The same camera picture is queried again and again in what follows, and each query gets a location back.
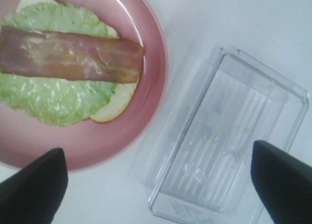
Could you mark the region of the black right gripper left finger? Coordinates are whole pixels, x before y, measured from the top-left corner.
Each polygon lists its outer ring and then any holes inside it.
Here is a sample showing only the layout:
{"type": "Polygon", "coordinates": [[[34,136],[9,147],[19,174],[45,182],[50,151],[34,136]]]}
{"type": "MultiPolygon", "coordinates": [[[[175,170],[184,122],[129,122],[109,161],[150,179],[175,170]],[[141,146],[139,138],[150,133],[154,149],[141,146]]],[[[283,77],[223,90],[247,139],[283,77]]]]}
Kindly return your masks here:
{"type": "Polygon", "coordinates": [[[50,224],[67,185],[64,151],[54,148],[0,183],[0,222],[50,224]]]}

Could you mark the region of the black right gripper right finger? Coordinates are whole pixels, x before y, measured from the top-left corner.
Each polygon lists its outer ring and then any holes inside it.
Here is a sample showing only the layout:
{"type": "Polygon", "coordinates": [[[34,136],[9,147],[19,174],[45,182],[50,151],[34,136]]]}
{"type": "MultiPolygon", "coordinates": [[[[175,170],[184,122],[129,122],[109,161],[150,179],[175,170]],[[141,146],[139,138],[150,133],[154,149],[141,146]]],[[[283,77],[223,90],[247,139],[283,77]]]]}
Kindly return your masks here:
{"type": "Polygon", "coordinates": [[[266,141],[255,141],[255,190],[275,224],[312,222],[312,168],[266,141]]]}

